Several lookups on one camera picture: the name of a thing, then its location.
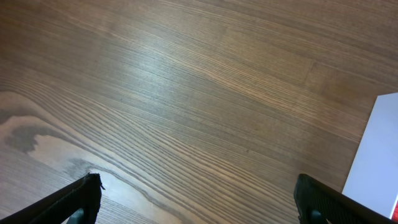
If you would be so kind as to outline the red toy fire truck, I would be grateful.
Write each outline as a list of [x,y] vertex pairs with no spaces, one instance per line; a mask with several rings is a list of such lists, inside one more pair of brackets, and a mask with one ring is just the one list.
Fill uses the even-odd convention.
[[398,222],[398,203],[396,204],[396,207],[393,211],[392,220],[394,220],[395,222]]

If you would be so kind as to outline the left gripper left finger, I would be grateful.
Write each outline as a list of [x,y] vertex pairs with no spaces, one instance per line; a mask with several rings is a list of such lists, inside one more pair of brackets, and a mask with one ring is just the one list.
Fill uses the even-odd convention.
[[99,174],[86,174],[72,184],[1,220],[3,224],[94,224],[101,206]]

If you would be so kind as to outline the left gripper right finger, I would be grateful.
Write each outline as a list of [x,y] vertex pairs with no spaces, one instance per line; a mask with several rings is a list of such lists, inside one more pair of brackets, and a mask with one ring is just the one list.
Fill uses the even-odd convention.
[[294,200],[300,224],[395,224],[307,174],[299,174]]

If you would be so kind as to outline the pink cardboard box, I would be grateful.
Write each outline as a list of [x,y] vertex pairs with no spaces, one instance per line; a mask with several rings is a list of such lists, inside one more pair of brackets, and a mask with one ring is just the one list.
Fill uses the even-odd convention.
[[391,219],[397,205],[397,93],[379,95],[342,194]]

